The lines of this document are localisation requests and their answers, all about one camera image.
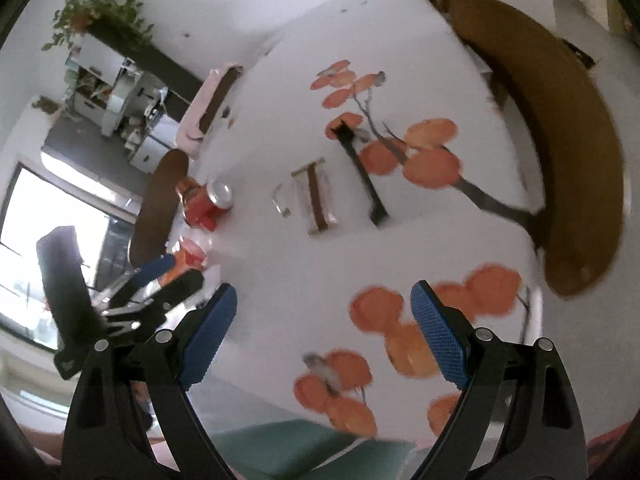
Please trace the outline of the white kitchen cabinet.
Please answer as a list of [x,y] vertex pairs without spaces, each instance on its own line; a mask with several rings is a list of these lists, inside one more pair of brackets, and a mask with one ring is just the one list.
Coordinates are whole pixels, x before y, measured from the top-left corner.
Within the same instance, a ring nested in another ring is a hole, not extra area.
[[169,84],[91,35],[74,39],[65,61],[66,110],[122,144],[131,166],[152,174],[175,147],[189,101]]

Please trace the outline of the black disposable razor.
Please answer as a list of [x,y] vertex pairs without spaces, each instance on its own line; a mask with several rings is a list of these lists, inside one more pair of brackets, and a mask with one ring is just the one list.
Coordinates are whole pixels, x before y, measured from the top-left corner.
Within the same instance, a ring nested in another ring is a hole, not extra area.
[[340,142],[341,147],[344,148],[347,156],[350,161],[354,164],[357,174],[360,177],[362,185],[366,190],[369,200],[371,202],[371,208],[369,212],[369,219],[371,222],[377,226],[378,228],[382,226],[382,224],[388,219],[388,212],[378,196],[378,192],[367,173],[366,168],[364,168],[363,163],[361,162],[358,153],[354,148],[355,141],[355,133],[346,122],[340,122],[335,128],[332,129],[334,132],[337,141]]

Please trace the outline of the clear wrapper brown strip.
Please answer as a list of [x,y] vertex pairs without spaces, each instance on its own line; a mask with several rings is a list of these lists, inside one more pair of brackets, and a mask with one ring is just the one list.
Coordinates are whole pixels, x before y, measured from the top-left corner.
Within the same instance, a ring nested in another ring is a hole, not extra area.
[[293,170],[276,185],[271,192],[271,203],[282,218],[288,218],[292,214],[293,204],[296,204],[309,236],[337,226],[323,157]]

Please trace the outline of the red can upright-lying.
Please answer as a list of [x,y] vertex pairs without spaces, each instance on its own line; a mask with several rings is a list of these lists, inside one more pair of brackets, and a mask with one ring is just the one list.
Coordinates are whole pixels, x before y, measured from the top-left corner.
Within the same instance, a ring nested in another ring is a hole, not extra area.
[[194,208],[201,203],[205,186],[191,177],[184,177],[175,186],[184,210]]

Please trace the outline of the orange label plastic bottle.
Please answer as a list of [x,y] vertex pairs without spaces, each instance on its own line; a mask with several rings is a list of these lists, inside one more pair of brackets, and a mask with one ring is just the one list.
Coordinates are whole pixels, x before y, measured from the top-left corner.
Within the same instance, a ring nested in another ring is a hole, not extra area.
[[213,264],[212,233],[190,228],[178,238],[178,246],[171,252],[175,257],[175,265],[165,276],[165,282],[178,278],[189,270],[205,271]]

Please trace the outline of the red can gold lettering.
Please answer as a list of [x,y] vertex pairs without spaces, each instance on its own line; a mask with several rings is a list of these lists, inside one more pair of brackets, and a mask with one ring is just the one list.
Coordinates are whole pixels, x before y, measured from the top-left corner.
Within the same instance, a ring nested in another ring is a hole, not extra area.
[[232,188],[220,179],[209,179],[205,184],[201,203],[189,210],[183,209],[183,219],[191,228],[215,232],[219,219],[234,204]]

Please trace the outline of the wooden chair near right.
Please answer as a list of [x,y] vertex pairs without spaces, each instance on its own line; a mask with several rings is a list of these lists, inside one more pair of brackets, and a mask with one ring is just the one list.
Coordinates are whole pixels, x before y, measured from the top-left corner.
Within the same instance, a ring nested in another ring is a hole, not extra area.
[[499,0],[451,0],[454,31],[486,62],[534,142],[544,209],[529,223],[556,296],[610,270],[622,238],[625,168],[608,108],[585,66],[553,32]]

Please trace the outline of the potted green plant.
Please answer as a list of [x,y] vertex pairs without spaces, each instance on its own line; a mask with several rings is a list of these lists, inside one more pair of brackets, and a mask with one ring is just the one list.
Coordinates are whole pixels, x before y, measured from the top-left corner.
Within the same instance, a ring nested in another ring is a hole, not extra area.
[[71,48],[74,38],[85,35],[96,23],[110,25],[135,48],[146,46],[151,43],[155,25],[142,15],[143,6],[141,0],[65,0],[52,16],[52,38],[40,50]]

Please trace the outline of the green trouser legs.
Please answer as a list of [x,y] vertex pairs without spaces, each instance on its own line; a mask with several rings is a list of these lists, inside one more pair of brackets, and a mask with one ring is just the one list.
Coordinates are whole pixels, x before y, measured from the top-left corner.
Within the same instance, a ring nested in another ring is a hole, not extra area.
[[413,450],[408,442],[358,438],[301,419],[209,437],[242,479],[396,479]]

